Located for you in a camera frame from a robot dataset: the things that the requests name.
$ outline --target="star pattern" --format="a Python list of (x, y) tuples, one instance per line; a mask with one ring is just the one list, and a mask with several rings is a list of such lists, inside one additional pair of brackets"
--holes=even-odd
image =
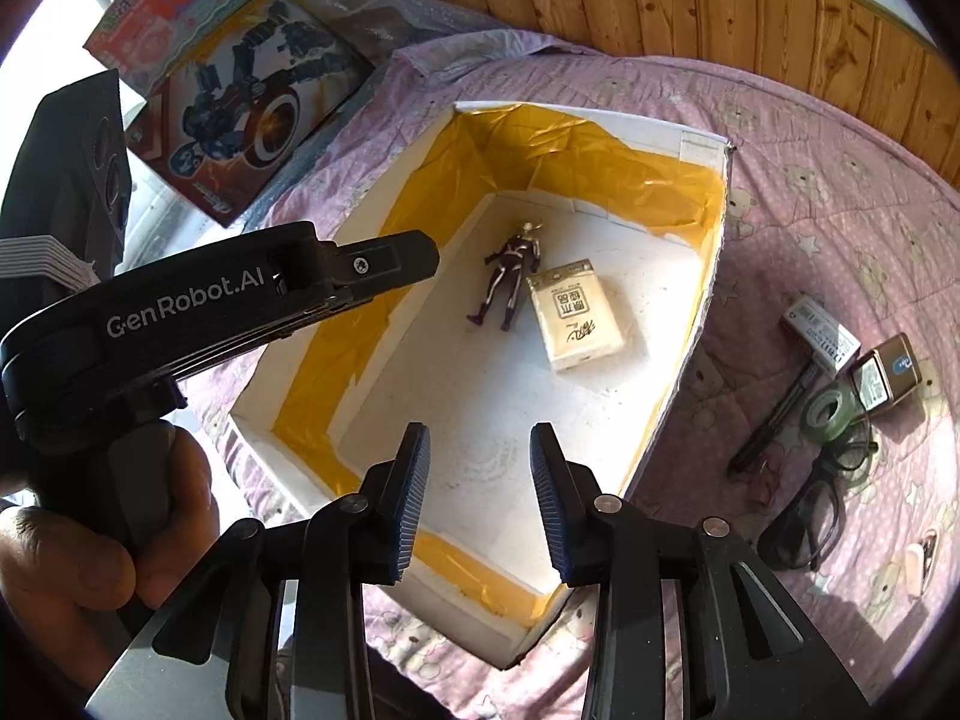
[(827, 595), (830, 591), (830, 583), (832, 581), (832, 576), (827, 576), (827, 574), (821, 574), (817, 571), (817, 573), (813, 575), (813, 587), (810, 587), (810, 592), (817, 593), (818, 595)]
[(815, 235), (798, 235), (797, 245), (811, 260), (813, 259), (813, 255), (820, 253), (820, 247), (817, 245), (817, 236)]
[(864, 485), (864, 488), (856, 494), (860, 496), (860, 504), (866, 506), (877, 497), (877, 485)]
[(730, 284), (718, 281), (713, 291), (723, 305), (726, 305), (728, 300), (738, 300), (740, 298), (736, 291), (736, 281), (731, 281)]
[(500, 710), (493, 704), (490, 696), (483, 697), (483, 704), (476, 707), (476, 712), (480, 720), (500, 720)]
[(784, 425), (784, 429), (776, 434), (774, 441), (784, 447), (785, 457), (794, 449), (800, 449), (803, 446), (803, 440), (800, 438), (800, 428), (797, 425)]
[(923, 485), (918, 485), (916, 482), (910, 483), (910, 490), (906, 493), (904, 500), (909, 506), (918, 506), (920, 500), (923, 498)]

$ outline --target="wooden headboard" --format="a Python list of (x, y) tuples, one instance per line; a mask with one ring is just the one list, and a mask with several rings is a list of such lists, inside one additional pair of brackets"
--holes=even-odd
[(960, 84), (928, 41), (864, 0), (444, 0), (611, 55), (705, 59), (842, 108), (960, 188)]

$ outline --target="screw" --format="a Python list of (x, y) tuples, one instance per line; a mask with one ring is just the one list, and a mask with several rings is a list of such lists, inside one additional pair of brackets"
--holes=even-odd
[(348, 514), (360, 514), (369, 504), (370, 501), (368, 501), (364, 495), (352, 493), (352, 495), (347, 495), (346, 498), (340, 501), (340, 509)]
[(704, 533), (714, 538), (723, 538), (730, 534), (730, 524), (720, 517), (707, 517), (704, 519)]
[(245, 519), (238, 519), (237, 522), (234, 522), (230, 527), (230, 532), (233, 533), (234, 538), (239, 538), (240, 541), (244, 541), (251, 536), (254, 536), (259, 530), (260, 523), (256, 519), (251, 517), (246, 517)]
[(604, 514), (616, 514), (623, 508), (623, 501), (616, 497), (616, 495), (597, 495), (593, 500), (593, 507), (597, 509), (598, 512), (603, 512)]

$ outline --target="black eyeglass frame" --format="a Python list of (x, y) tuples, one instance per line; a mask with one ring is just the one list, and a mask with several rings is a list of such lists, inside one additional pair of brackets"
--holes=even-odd
[[(820, 570), (824, 560), (839, 543), (847, 523), (847, 509), (838, 483), (845, 474), (860, 469), (877, 451), (878, 445), (871, 440), (871, 435), (870, 420), (863, 418), (848, 426), (840, 437), (820, 450), (803, 485), (757, 540), (757, 554), (772, 570)], [(847, 459), (851, 453), (857, 460), (843, 463), (841, 459)], [(816, 503), (821, 500), (821, 495), (827, 496), (833, 512), (827, 536), (823, 538), (818, 535), (818, 523), (815, 521)], [(786, 557), (800, 554), (804, 538), (809, 545), (809, 557), (803, 560)]]

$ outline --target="yellow tape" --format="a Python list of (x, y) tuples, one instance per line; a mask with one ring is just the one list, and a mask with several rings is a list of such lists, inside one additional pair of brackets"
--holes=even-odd
[[(699, 253), (706, 282), (725, 201), (721, 176), (634, 151), (594, 122), (536, 105), (455, 114), (400, 190), (380, 234), (421, 229), (442, 250), (487, 194), (507, 190), (586, 200), (656, 235), (678, 235)], [(361, 206), (354, 213), (362, 212)], [(363, 375), (405, 293), (381, 295), (320, 324), (274, 424), (274, 434), (335, 495), (357, 490), (360, 480), (330, 445), (330, 419), (350, 383)], [(647, 425), (635, 463), (653, 427)], [(424, 528), (414, 554), (464, 595), (525, 628), (546, 613), (557, 592), (535, 594)]]

